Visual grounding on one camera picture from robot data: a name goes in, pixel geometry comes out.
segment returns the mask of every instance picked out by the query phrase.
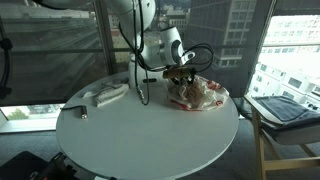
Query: white table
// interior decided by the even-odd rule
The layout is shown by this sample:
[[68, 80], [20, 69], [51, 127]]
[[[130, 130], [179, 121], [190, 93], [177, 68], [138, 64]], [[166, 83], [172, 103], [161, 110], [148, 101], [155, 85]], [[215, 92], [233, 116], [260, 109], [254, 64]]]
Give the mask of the white table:
[[186, 112], [166, 100], [163, 88], [151, 88], [148, 106], [136, 91], [96, 108], [81, 95], [101, 79], [76, 93], [65, 107], [86, 105], [88, 119], [79, 109], [62, 111], [57, 138], [63, 152], [76, 164], [101, 177], [118, 179], [175, 179], [194, 173], [219, 158], [238, 129], [238, 113], [228, 98], [216, 110]]

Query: wooden chair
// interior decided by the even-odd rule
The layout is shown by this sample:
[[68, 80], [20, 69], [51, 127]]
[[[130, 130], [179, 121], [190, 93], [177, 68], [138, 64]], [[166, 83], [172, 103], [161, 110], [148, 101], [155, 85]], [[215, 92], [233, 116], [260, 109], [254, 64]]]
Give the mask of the wooden chair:
[[[320, 157], [306, 145], [320, 141], [320, 113], [309, 110], [295, 103], [293, 100], [282, 96], [260, 97], [259, 99], [246, 95], [244, 98], [251, 105], [252, 110], [252, 125], [254, 129], [258, 169], [257, 179], [265, 180], [266, 171], [315, 167], [320, 165]], [[286, 105], [282, 106], [282, 102], [277, 104], [276, 98], [278, 98], [278, 101], [279, 99], [280, 101], [285, 101], [284, 103]], [[268, 101], [276, 107], [272, 108], [272, 105], [271, 108], [270, 106], [268, 107]], [[280, 111], [280, 114], [281, 111], [284, 111], [286, 116], [292, 113], [293, 118], [281, 119], [276, 111]], [[300, 145], [309, 158], [282, 159], [273, 147], [267, 134], [278, 144]], [[264, 145], [270, 149], [275, 160], [265, 159]]]

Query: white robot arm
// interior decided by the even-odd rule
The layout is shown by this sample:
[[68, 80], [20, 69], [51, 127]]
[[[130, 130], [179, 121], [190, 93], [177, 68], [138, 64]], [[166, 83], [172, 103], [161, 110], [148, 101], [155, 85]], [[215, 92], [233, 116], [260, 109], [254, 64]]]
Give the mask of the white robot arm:
[[[34, 0], [35, 2], [55, 9], [66, 9], [77, 7], [94, 0]], [[143, 27], [139, 11], [139, 0], [105, 0], [108, 8], [119, 18], [123, 35], [128, 39], [131, 47], [134, 47], [135, 39], [140, 46], [141, 32], [152, 22], [155, 15], [156, 5], [154, 0], [141, 0]], [[133, 18], [133, 10], [136, 10], [136, 18]], [[194, 57], [193, 52], [183, 54], [184, 50], [178, 30], [175, 27], [163, 29], [160, 32], [161, 43], [152, 46], [144, 45], [141, 55], [144, 63], [151, 69], [164, 66], [182, 66]]]

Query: plastic bag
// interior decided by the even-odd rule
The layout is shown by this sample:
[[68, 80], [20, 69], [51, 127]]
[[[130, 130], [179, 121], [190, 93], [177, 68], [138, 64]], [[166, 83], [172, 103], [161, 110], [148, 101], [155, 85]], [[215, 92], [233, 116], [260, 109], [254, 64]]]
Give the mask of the plastic bag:
[[194, 82], [176, 85], [168, 82], [167, 97], [175, 107], [187, 111], [216, 109], [226, 102], [229, 92], [219, 83], [195, 76]]

